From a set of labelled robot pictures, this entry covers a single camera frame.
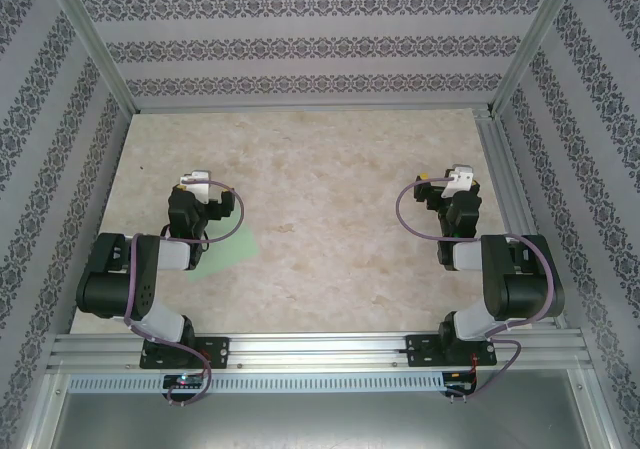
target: patterned wallpaper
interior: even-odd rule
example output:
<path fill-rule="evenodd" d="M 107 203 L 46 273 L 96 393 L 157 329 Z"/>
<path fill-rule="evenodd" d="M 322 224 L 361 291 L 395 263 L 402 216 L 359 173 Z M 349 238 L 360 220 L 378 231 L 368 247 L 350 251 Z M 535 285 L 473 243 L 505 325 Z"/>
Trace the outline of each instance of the patterned wallpaper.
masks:
<path fill-rule="evenodd" d="M 501 115 L 623 447 L 640 447 L 639 7 L 566 0 Z"/>
<path fill-rule="evenodd" d="M 542 0 L 82 0 L 136 104 L 488 103 Z"/>
<path fill-rule="evenodd" d="M 0 448 L 9 448 L 48 341 L 69 329 L 129 121 L 56 0 L 0 1 Z"/>

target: gray metal panel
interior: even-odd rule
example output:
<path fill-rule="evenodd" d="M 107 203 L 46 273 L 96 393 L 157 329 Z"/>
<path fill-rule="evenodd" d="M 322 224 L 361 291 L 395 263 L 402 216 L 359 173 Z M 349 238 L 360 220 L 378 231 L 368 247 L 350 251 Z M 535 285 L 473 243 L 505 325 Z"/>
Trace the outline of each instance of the gray metal panel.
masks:
<path fill-rule="evenodd" d="M 564 371 L 509 373 L 484 397 L 270 394 L 209 396 L 169 407 L 159 395 L 67 396 L 54 447 L 588 447 Z"/>

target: beige tabletop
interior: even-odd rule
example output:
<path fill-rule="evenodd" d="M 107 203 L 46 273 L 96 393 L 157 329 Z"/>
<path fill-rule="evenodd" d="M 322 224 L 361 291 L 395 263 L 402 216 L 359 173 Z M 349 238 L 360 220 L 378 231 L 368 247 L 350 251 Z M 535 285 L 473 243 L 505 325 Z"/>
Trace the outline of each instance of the beige tabletop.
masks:
<path fill-rule="evenodd" d="M 469 110 L 138 115 L 102 231 L 159 234 L 178 178 L 208 169 L 246 203 L 240 256 L 195 280 L 160 272 L 156 287 L 197 332 L 433 330 L 481 297 L 481 273 L 445 271 L 436 244 L 405 231 L 394 205 L 417 174 L 454 163 L 473 166 L 482 186 L 478 234 L 504 232 Z M 439 234 L 411 194 L 401 208 L 415 229 Z M 126 331 L 80 312 L 72 328 Z"/>

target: purple cable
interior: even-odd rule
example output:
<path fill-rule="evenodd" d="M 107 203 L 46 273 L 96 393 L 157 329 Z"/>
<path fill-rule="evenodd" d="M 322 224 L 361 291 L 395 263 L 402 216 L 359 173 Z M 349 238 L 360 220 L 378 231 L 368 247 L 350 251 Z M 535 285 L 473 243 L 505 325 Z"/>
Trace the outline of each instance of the purple cable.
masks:
<path fill-rule="evenodd" d="M 222 184 L 221 182 L 216 182 L 216 181 L 195 181 L 195 182 L 188 182 L 186 184 L 204 184 L 204 183 L 208 183 L 210 186 L 219 186 L 222 187 L 228 191 L 231 191 L 233 193 L 233 195 L 236 197 L 236 199 L 238 199 L 238 203 L 240 204 L 240 219 L 238 220 L 238 224 L 236 224 L 236 226 L 229 231 L 227 234 L 225 234 L 224 236 L 220 236 L 217 237 L 215 239 L 201 239 L 201 240 L 193 240 L 193 239 L 171 239 L 171 238 L 165 238 L 166 240 L 170 240 L 170 241 L 178 241 L 178 242 L 186 242 L 189 244 L 206 244 L 206 243 L 214 243 L 214 242 L 220 242 L 223 241 L 224 239 L 227 239 L 229 237 L 231 237 L 233 234 L 236 233 L 236 231 L 240 228 L 240 225 L 242 224 L 242 221 L 244 220 L 244 203 L 242 202 L 242 198 L 238 195 L 238 193 L 233 190 L 231 187 Z M 188 352 L 189 354 L 192 354 L 194 356 L 196 356 L 198 359 L 200 359 L 202 361 L 202 364 L 204 365 L 204 370 L 202 371 L 203 374 L 206 372 L 207 374 L 207 383 L 205 384 L 204 388 L 197 393 L 195 396 L 193 396 L 191 399 L 187 400 L 187 401 L 182 401 L 182 402 L 178 402 L 178 401 L 174 401 L 173 399 L 171 399 L 171 393 L 173 392 L 174 387 L 170 387 L 169 391 L 167 391 L 167 400 L 169 401 L 169 405 L 172 406 L 187 406 L 189 404 L 193 404 L 194 402 L 199 401 L 200 399 L 202 399 L 204 397 L 204 395 L 207 393 L 207 391 L 209 390 L 209 388 L 211 387 L 211 380 L 212 380 L 212 374 L 211 374 L 211 365 L 209 364 L 209 361 L 207 360 L 206 357 L 204 357 L 202 354 L 200 354 L 198 351 L 196 351 L 195 349 L 192 349 L 188 346 L 185 346 L 184 344 L 180 344 L 178 342 L 172 342 L 172 341 L 167 341 L 165 339 L 161 339 L 159 337 L 155 337 L 152 334 L 149 334 L 145 331 L 143 331 L 142 329 L 139 329 L 137 327 L 135 327 L 133 325 L 133 320 L 131 319 L 131 312 L 133 311 L 133 302 L 135 300 L 135 295 L 136 295 L 136 266 L 137 266 L 137 254 L 136 254 L 136 243 L 138 242 L 138 237 L 141 234 L 135 234 L 133 236 L 133 239 L 131 240 L 131 262 L 130 262 L 130 275 L 129 275 L 129 297 L 127 299 L 127 309 L 125 310 L 124 313 L 124 323 L 125 325 L 129 328 L 129 330 L 131 332 L 133 332 L 134 334 L 147 339 L 148 341 L 151 341 L 153 343 L 156 344 L 164 344 L 165 346 L 170 346 L 170 347 L 175 347 L 177 349 L 181 349 L 183 351 Z"/>
<path fill-rule="evenodd" d="M 442 241 L 442 242 L 476 242 L 479 241 L 479 239 L 477 238 L 462 238 L 462 237 L 441 237 L 441 236 L 430 236 L 428 234 L 422 234 L 421 232 L 416 231 L 415 229 L 411 228 L 409 226 L 409 224 L 407 224 L 405 222 L 405 220 L 402 218 L 402 215 L 400 215 L 400 201 L 402 200 L 402 197 L 407 193 L 407 191 L 415 186 L 420 186 L 422 184 L 427 184 L 427 183 L 431 183 L 431 182 L 448 182 L 448 181 L 452 181 L 453 178 L 452 177 L 435 177 L 432 179 L 424 179 L 424 180 L 420 180 L 420 181 L 415 181 L 412 182 L 411 184 L 409 184 L 407 187 L 405 187 L 401 192 L 400 195 L 398 196 L 398 199 L 396 200 L 396 216 L 398 217 L 398 220 L 400 221 L 400 224 L 402 224 L 402 227 L 404 227 L 407 231 L 409 231 L 411 234 L 413 234 L 414 236 L 418 236 L 421 237 L 422 239 L 428 239 L 430 241 Z M 551 307 L 551 304 L 553 303 L 553 296 L 555 295 L 555 286 L 553 284 L 553 274 L 551 272 L 551 265 L 549 264 L 549 261 L 547 261 L 547 258 L 544 257 L 544 254 L 542 254 L 542 252 L 540 251 L 540 249 L 538 249 L 538 247 L 533 244 L 529 239 L 525 239 L 522 236 L 519 236 L 517 234 L 505 234 L 505 237 L 510 237 L 512 239 L 516 239 L 519 242 L 522 242 L 525 246 L 527 246 L 538 258 L 538 260 L 540 261 L 540 263 L 542 264 L 542 267 L 544 269 L 544 273 L 545 276 L 547 277 L 547 296 L 544 300 L 544 304 L 542 305 L 542 307 L 540 308 L 540 310 L 538 312 L 536 312 L 533 316 L 529 317 L 528 319 L 524 319 L 522 321 L 515 321 L 512 322 L 511 324 L 509 324 L 508 322 L 505 322 L 503 325 L 498 326 L 498 327 L 494 327 L 493 329 L 487 331 L 485 333 L 485 337 L 490 340 L 491 342 L 494 343 L 499 343 L 499 344 L 513 344 L 516 346 L 516 352 L 514 353 L 513 357 L 511 357 L 511 359 L 509 359 L 507 361 L 507 363 L 502 367 L 502 369 L 500 369 L 498 371 L 498 373 L 492 377 L 485 385 L 483 385 L 480 389 L 478 389 L 476 392 L 474 392 L 473 394 L 470 394 L 468 396 L 466 396 L 467 399 L 471 399 L 472 397 L 475 397 L 477 394 L 482 393 L 488 386 L 491 386 L 495 383 L 496 380 L 500 379 L 504 373 L 507 371 L 507 369 L 509 369 L 514 362 L 516 362 L 516 359 L 518 358 L 518 356 L 520 355 L 520 353 L 522 352 L 522 345 L 513 339 L 496 339 L 496 340 L 491 340 L 491 338 L 493 336 L 495 336 L 496 334 L 510 329 L 511 327 L 517 327 L 517 326 L 524 326 L 526 324 L 533 324 L 534 322 L 539 321 L 540 319 L 542 319 L 546 314 L 547 311 L 549 310 L 549 308 Z M 459 391 L 456 391 L 455 389 L 449 389 L 447 388 L 447 390 L 449 392 L 452 392 L 458 396 L 464 396 L 464 394 L 462 394 Z"/>

